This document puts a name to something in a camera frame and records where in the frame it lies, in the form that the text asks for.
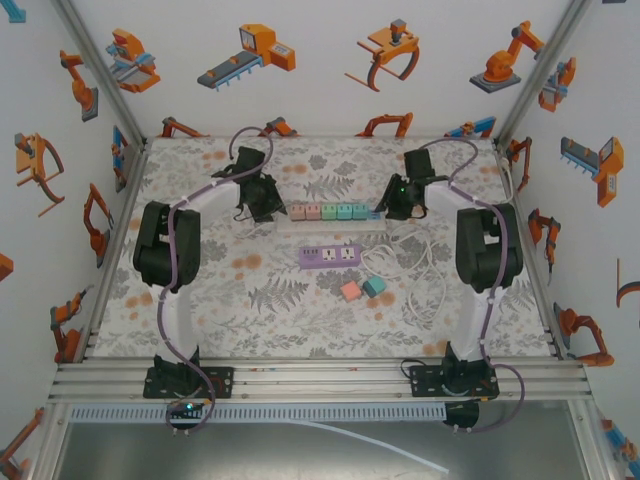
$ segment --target white wall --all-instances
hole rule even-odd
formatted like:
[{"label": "white wall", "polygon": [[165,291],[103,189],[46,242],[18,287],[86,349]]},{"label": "white wall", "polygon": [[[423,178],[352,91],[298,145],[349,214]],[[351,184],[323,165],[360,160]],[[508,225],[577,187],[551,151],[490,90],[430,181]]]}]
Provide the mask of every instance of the white wall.
[{"label": "white wall", "polygon": [[[589,368],[589,380],[603,413],[636,444],[640,443],[640,294],[627,295],[616,308],[616,258],[622,261],[623,284],[640,280],[639,16],[638,2],[594,2],[561,58],[577,58],[568,97],[554,114],[532,106],[515,137],[533,139],[531,180],[521,194],[527,211],[539,207],[543,215],[562,224],[550,296],[563,308],[591,315],[604,331],[616,362]],[[596,184],[590,176],[560,159],[563,136],[596,152],[611,136],[622,143],[625,164],[618,174],[618,194],[605,208],[597,205]],[[519,178],[522,165],[514,172]],[[542,247],[538,250],[540,266],[546,268]],[[571,342],[577,355],[595,351],[586,332]]]},{"label": "white wall", "polygon": [[[101,270],[89,246],[82,222],[89,182],[95,183],[116,222],[126,190],[116,195],[111,158],[111,136],[117,123],[106,98],[100,95],[99,116],[80,119],[80,105],[71,92],[71,76],[60,65],[59,50],[78,53],[48,1],[23,0],[25,24],[9,24],[0,15],[0,253],[14,261],[15,271],[0,282],[0,448],[42,406],[56,369],[56,351],[49,329],[49,309],[63,305],[87,284],[99,284]],[[89,86],[96,82],[79,67]],[[34,182],[21,187],[26,176],[15,171],[14,134],[35,132],[57,149],[65,172],[50,187],[65,200],[38,218],[49,201]],[[48,173],[55,164],[45,155]],[[95,209],[94,225],[106,220]],[[90,315],[96,289],[70,322],[78,328]]]},{"label": "white wall", "polygon": [[[101,48],[122,28],[136,35],[154,55],[161,82],[149,90],[123,91],[146,135],[158,135],[161,121],[174,116],[202,132],[232,134],[245,125],[264,125],[284,116],[301,134],[354,135],[384,113],[415,116],[410,135],[435,134],[466,121],[494,115],[505,118],[524,81],[486,94],[469,83],[487,59],[506,49],[511,29],[530,20],[532,31],[547,41],[568,1],[539,0],[74,0],[93,41]],[[396,18],[420,37],[421,56],[404,82],[379,72],[379,93],[350,80],[366,78],[371,54],[358,47],[371,33]],[[296,51],[297,67],[275,66],[245,73],[219,92],[196,79],[241,50],[238,28],[262,23]],[[392,62],[396,71],[405,59]],[[105,62],[111,57],[104,52]],[[523,49],[515,72],[526,80],[535,64]],[[390,134],[393,127],[380,127]]]}]

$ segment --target power socket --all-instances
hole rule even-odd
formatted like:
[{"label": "power socket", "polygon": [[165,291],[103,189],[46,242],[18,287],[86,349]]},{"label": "power socket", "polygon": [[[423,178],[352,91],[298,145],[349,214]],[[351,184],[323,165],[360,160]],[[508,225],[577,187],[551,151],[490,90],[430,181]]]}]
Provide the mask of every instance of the power socket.
[{"label": "power socket", "polygon": [[301,247],[298,250],[300,268],[347,268],[360,265],[360,245],[326,245]]}]

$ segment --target gray leaf pattern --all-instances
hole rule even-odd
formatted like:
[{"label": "gray leaf pattern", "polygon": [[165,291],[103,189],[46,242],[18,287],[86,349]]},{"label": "gray leaf pattern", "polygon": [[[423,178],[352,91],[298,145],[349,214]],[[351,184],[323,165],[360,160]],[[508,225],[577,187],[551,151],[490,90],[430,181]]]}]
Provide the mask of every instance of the gray leaf pattern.
[{"label": "gray leaf pattern", "polygon": [[[173,203],[203,186],[211,172],[228,160],[227,138],[154,139],[148,150],[144,188],[138,191],[129,231],[109,293],[94,355],[145,356],[156,353],[156,303],[133,269],[132,257],[145,205]],[[275,152],[265,173],[273,175],[287,203],[349,202],[374,206],[387,179],[404,173],[402,153],[426,143],[419,139],[274,138]],[[504,199],[493,147],[476,140],[478,161],[457,182],[490,202]],[[243,137],[242,144],[264,150],[264,139]],[[469,149],[438,144],[431,151],[439,174],[461,165]],[[285,237],[272,225],[255,230],[251,222],[218,219],[202,230],[201,266],[191,284],[191,320],[203,356],[214,357],[405,357],[439,355],[440,345],[458,324],[464,286],[455,269],[455,225],[435,212],[415,221],[428,229],[433,259],[446,279],[447,295],[437,318],[425,321],[439,306],[443,286],[430,270],[416,285],[413,316],[407,297],[424,271],[385,281],[387,290],[347,303],[340,290],[358,285],[371,274],[360,265],[346,269],[301,270],[298,248],[305,245],[389,245],[386,234],[345,233]],[[387,221],[387,232],[400,225]],[[384,265],[389,273],[411,266],[424,248],[411,238],[394,246],[397,259]],[[507,291],[488,338],[498,356],[548,355],[526,269]]]}]

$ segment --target white power strip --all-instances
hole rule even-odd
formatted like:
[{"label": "white power strip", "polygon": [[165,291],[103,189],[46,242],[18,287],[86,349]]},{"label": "white power strip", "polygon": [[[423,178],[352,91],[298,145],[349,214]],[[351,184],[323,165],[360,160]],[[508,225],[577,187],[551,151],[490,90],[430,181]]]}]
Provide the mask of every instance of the white power strip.
[{"label": "white power strip", "polygon": [[353,232],[386,232],[387,222],[380,218],[367,220],[299,220],[292,222],[287,215],[276,218],[276,232],[294,233],[353,233]]}]

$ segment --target power strip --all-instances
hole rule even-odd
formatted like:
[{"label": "power strip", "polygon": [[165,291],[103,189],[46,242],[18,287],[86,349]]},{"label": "power strip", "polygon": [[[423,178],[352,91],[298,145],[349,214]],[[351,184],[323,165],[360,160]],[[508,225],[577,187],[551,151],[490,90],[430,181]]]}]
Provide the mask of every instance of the power strip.
[{"label": "power strip", "polygon": [[379,213],[371,213],[367,220],[298,220],[292,222],[286,215],[277,215],[276,232],[293,233],[354,233],[386,232],[387,222]]},{"label": "power strip", "polygon": [[360,245],[326,245],[301,247],[298,250],[300,268],[347,268],[360,265]]}]

